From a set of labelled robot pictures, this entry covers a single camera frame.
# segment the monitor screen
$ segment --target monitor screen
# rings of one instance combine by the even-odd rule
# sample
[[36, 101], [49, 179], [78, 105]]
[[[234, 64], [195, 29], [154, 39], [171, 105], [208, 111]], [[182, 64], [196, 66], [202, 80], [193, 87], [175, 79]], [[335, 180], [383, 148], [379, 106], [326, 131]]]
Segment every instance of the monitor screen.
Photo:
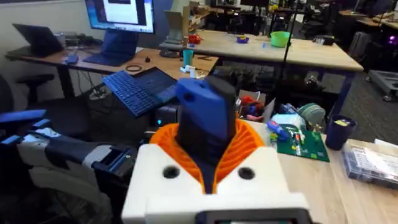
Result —
[[86, 0], [93, 29], [154, 33], [153, 0]]

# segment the screw hole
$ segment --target screw hole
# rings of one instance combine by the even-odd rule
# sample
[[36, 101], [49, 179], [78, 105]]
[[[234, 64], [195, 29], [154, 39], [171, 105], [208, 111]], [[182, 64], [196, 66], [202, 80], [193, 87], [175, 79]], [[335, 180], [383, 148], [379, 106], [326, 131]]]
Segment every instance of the screw hole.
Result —
[[175, 166], [167, 166], [163, 170], [163, 176], [166, 179], [173, 179], [173, 178], [178, 177], [178, 175], [180, 175], [180, 169]]
[[242, 167], [238, 170], [238, 174], [242, 179], [251, 180], [254, 178], [254, 171], [248, 167]]

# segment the green circuit board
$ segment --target green circuit board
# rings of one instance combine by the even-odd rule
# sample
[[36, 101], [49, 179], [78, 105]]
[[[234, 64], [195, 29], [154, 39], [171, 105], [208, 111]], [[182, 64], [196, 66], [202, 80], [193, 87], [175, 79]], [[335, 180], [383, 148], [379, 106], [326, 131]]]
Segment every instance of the green circuit board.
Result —
[[299, 129], [290, 124], [280, 124], [280, 126], [288, 132], [290, 138], [285, 141], [278, 139], [277, 151], [279, 153], [330, 162], [320, 133], [302, 130], [303, 135], [305, 135], [304, 144], [296, 147], [296, 143], [288, 128], [292, 128], [291, 131], [293, 132], [297, 132]]

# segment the office chair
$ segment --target office chair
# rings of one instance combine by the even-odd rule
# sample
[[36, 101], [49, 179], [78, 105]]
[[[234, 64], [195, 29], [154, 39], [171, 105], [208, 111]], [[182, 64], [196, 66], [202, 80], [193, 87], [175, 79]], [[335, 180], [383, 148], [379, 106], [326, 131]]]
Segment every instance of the office chair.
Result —
[[[73, 138], [89, 140], [89, 113], [83, 96], [37, 102], [37, 87], [53, 79], [53, 75], [23, 77], [18, 83], [29, 90], [27, 110], [46, 110], [44, 118], [51, 120], [54, 130]], [[8, 82], [0, 75], [0, 114], [14, 110], [14, 98]]]

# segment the keyboard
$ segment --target keyboard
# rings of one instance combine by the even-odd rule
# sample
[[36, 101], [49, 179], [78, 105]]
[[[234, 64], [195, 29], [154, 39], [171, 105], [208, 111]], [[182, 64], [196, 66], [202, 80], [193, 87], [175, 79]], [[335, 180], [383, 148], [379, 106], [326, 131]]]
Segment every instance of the keyboard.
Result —
[[176, 84], [153, 94], [126, 71], [108, 75], [103, 81], [136, 117], [161, 107], [175, 97]]

